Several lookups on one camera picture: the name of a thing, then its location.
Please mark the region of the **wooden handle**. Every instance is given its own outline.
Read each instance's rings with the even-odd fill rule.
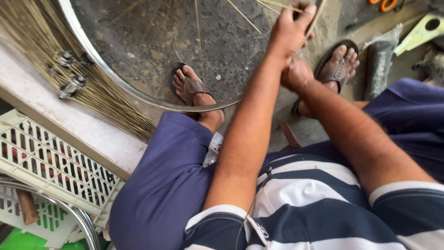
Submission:
[[[16,189],[16,192],[19,197],[20,208],[22,209],[25,225],[30,225],[40,220],[39,212],[37,212],[32,194],[28,191],[19,189]]]

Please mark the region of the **dirty floor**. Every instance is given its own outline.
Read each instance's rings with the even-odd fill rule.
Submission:
[[[86,27],[87,35],[102,52],[104,60],[145,94],[181,105],[182,102],[172,94],[165,83],[165,72],[171,62],[183,60],[193,66],[215,95],[216,101],[234,98],[242,93],[254,67],[260,62],[267,40],[229,1],[197,2],[200,39],[196,27],[195,5],[191,0],[77,0],[75,9],[80,22]],[[231,2],[256,24],[265,37],[269,37],[278,16],[274,11],[254,0]],[[387,32],[397,23],[407,22],[426,11],[424,6],[413,3],[406,4],[399,12],[380,15],[377,6],[372,6],[367,11],[366,4],[356,2],[327,2],[314,30],[316,37],[300,54],[313,68],[320,57],[341,39],[352,39],[362,48],[376,33]],[[134,3],[139,4],[126,12],[126,8]],[[406,25],[403,34],[415,24],[416,22],[411,22]],[[426,49],[427,45],[423,45],[394,58],[388,84],[402,77],[423,80],[425,75],[420,71],[412,71],[411,66],[422,59]],[[356,77],[347,83],[341,93],[349,100],[363,99],[365,52],[360,54],[359,59],[361,65]],[[142,103],[134,97],[130,99],[155,124],[159,121],[164,110]],[[269,151],[279,151],[288,145],[278,127],[281,121],[290,125],[302,146],[328,140],[317,120],[291,115],[290,110],[296,99],[296,94],[284,88],[280,89],[274,111]],[[226,132],[235,109],[236,106],[225,109],[226,122],[219,129],[220,133]]]

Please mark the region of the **man's arm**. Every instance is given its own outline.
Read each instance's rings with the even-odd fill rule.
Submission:
[[[301,95],[332,143],[352,164],[368,195],[397,181],[436,182],[368,115],[315,80],[306,62],[294,60],[288,79],[291,89]]]
[[[249,209],[270,142],[282,71],[286,61],[304,44],[304,31],[315,12],[316,7],[308,8],[295,22],[292,11],[282,11],[264,60],[251,78],[226,133],[204,210],[220,204]]]

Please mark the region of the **metal rim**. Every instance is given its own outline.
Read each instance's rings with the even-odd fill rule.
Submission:
[[[149,104],[152,104],[154,106],[172,110],[172,111],[178,111],[178,112],[186,112],[186,113],[194,113],[194,112],[206,112],[206,111],[213,111],[218,109],[223,109],[226,107],[230,107],[236,103],[239,103],[242,99],[241,96],[219,102],[217,104],[213,105],[206,105],[206,106],[181,106],[181,105],[175,105],[171,103],[167,103],[164,101],[157,100],[155,98],[152,98],[142,92],[140,92],[138,89],[134,88],[131,84],[126,82],[123,78],[121,78],[106,62],[102,59],[102,57],[99,55],[99,53],[96,51],[92,43],[89,41],[86,33],[84,32],[82,26],[80,25],[79,20],[77,19],[77,16],[75,15],[74,9],[72,8],[70,0],[59,0],[60,6],[62,8],[63,13],[65,14],[66,20],[69,23],[71,30],[74,32],[75,36],[79,40],[80,44],[83,46],[85,51],[88,53],[88,55],[91,57],[91,59],[96,63],[97,66],[99,66],[103,72],[105,72],[106,75],[108,75],[112,80],[114,80],[121,88],[123,88],[128,93],[132,94],[133,96],[137,97],[138,99],[147,102]]]
[[[74,219],[77,221],[77,224],[79,224],[80,227],[82,228],[83,232],[86,235],[86,240],[88,242],[89,248],[91,250],[100,250],[99,237],[97,237],[97,233],[94,230],[94,225],[92,224],[91,219],[89,218],[88,214],[85,213],[84,211],[76,207],[71,208],[61,200],[56,199],[50,195],[40,194],[38,189],[28,186],[13,178],[0,177],[0,185],[38,194],[40,196],[47,198],[49,201],[57,204],[58,206],[62,207],[65,211],[67,211],[70,215],[74,217]]]

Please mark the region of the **forearm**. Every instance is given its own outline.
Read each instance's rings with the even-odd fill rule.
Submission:
[[[278,96],[282,60],[266,56],[251,78],[234,115],[218,157],[216,172],[204,209],[233,203],[233,193],[210,195],[214,186],[228,185],[244,190],[235,205],[247,210],[256,192],[256,181],[270,141],[274,104]]]
[[[308,84],[302,98],[322,123],[332,143],[352,164],[367,194],[397,178],[399,181],[408,179],[404,173],[411,171],[420,180],[433,181],[376,122],[319,82]],[[405,172],[392,173],[394,166],[399,165]]]

